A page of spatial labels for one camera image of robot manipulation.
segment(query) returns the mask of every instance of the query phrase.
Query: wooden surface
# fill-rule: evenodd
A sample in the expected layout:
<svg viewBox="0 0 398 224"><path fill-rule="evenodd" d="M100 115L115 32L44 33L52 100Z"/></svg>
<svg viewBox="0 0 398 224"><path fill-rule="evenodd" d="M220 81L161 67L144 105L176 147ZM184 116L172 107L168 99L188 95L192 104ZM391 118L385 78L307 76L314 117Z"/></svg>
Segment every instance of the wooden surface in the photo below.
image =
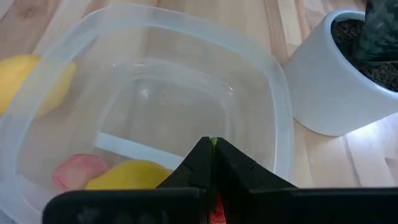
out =
<svg viewBox="0 0 398 224"><path fill-rule="evenodd" d="M111 4L138 3L209 19L248 35L286 62L326 13L364 8L363 0L1 0L0 59L42 54L88 13ZM294 184L370 187L398 184L398 114L339 138L297 122Z"/></svg>

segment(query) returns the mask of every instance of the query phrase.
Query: yellow fruit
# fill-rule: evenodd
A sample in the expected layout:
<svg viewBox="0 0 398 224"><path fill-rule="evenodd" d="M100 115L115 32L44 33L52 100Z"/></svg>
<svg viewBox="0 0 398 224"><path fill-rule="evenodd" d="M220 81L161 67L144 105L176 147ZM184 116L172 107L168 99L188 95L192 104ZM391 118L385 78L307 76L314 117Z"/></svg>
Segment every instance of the yellow fruit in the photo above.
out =
<svg viewBox="0 0 398 224"><path fill-rule="evenodd" d="M131 160L89 181L86 190L154 189L171 173L155 162Z"/></svg>
<svg viewBox="0 0 398 224"><path fill-rule="evenodd" d="M0 115L4 114L14 95L30 72L40 61L40 56L17 55L0 61ZM69 64L54 87L47 93L36 117L42 116L61 104L68 93L76 65Z"/></svg>

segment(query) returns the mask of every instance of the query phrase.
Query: clear plastic container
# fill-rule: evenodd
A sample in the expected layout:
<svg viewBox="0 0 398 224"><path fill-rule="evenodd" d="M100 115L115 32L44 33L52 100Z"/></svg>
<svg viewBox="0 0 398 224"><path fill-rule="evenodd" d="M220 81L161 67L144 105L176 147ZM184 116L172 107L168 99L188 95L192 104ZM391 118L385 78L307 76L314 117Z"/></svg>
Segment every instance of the clear plastic container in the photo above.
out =
<svg viewBox="0 0 398 224"><path fill-rule="evenodd" d="M70 63L62 104L38 117ZM185 14L124 5L96 11L40 61L0 122L0 209L40 223L51 176L76 153L110 164L150 159L174 169L202 136L221 136L289 179L292 113L271 54Z"/></svg>

